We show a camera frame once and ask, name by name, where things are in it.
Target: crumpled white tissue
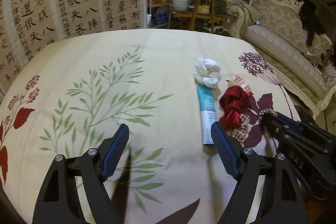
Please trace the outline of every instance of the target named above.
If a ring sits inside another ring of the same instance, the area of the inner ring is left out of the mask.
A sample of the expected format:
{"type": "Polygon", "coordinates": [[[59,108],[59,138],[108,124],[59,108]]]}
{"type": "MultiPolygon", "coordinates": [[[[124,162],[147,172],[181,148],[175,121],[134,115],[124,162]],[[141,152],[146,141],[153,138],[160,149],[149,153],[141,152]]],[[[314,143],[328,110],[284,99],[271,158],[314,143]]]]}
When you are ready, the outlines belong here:
{"type": "Polygon", "coordinates": [[[199,57],[195,67],[195,79],[201,85],[215,88],[222,78],[220,71],[219,64],[215,60],[199,57]]]}

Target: silver bolt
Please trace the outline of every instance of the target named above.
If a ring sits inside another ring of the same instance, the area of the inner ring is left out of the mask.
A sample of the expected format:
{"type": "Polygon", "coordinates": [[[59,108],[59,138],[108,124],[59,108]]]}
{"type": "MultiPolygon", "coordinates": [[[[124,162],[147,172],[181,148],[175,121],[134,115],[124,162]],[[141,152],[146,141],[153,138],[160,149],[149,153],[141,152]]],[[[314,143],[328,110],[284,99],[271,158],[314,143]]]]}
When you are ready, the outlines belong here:
{"type": "Polygon", "coordinates": [[[56,161],[61,161],[63,159],[63,155],[57,155],[56,157],[55,157],[55,160],[56,161]]]}
{"type": "Polygon", "coordinates": [[[90,156],[93,156],[93,155],[95,155],[96,153],[97,153],[97,149],[95,149],[95,148],[91,148],[91,149],[89,149],[89,151],[87,152],[90,156]]]}
{"type": "Polygon", "coordinates": [[[244,148],[244,153],[247,154],[247,155],[251,155],[252,154],[252,149],[247,147],[247,148],[244,148]]]}
{"type": "Polygon", "coordinates": [[[284,160],[285,158],[286,158],[286,157],[285,157],[284,154],[281,154],[281,153],[278,154],[278,159],[280,159],[280,160],[284,160]]]}

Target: floral tablecloth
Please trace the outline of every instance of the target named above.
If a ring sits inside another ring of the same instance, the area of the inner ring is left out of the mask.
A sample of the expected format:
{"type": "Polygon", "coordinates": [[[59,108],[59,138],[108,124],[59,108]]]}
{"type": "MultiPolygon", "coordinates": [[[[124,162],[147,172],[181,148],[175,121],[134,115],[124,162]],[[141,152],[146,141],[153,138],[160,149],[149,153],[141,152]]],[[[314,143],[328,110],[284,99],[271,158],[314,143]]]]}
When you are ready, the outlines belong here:
{"type": "MultiPolygon", "coordinates": [[[[61,153],[82,155],[111,137],[121,123],[129,144],[105,187],[125,223],[217,223],[235,180],[214,148],[203,147],[196,84],[197,58],[216,60],[222,80],[240,75],[254,93],[243,146],[272,156],[258,113],[265,108],[299,120],[268,64],[248,43],[218,35],[179,30],[127,30],[75,37],[43,49],[17,77],[0,106],[0,179],[8,198],[27,223],[44,176],[61,153]],[[130,157],[130,178],[123,180],[130,157]],[[128,184],[127,205],[118,189],[128,184]]],[[[248,222],[257,213],[263,178],[248,222]]],[[[94,223],[80,178],[84,215],[94,223]]]]}

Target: red satin ribbon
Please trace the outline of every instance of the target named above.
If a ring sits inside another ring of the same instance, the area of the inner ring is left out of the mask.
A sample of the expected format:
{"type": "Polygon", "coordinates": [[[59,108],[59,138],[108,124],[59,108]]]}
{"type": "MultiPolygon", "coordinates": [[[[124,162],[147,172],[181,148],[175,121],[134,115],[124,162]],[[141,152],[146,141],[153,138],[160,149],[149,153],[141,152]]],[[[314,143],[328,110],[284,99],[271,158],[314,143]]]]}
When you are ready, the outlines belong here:
{"type": "Polygon", "coordinates": [[[250,97],[238,85],[228,88],[219,100],[220,106],[224,110],[224,116],[219,119],[219,123],[224,130],[239,128],[242,124],[240,114],[245,110],[250,102],[250,97]]]}

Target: toothpaste tube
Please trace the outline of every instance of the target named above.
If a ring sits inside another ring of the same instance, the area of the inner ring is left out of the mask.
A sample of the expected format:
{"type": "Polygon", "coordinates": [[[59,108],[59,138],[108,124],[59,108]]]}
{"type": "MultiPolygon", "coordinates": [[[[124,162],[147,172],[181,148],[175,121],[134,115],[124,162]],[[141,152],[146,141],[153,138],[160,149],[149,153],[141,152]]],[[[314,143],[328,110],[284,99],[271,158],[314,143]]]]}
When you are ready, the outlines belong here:
{"type": "Polygon", "coordinates": [[[199,108],[201,110],[203,144],[213,144],[211,125],[216,122],[216,112],[212,97],[212,88],[197,85],[199,108]]]}

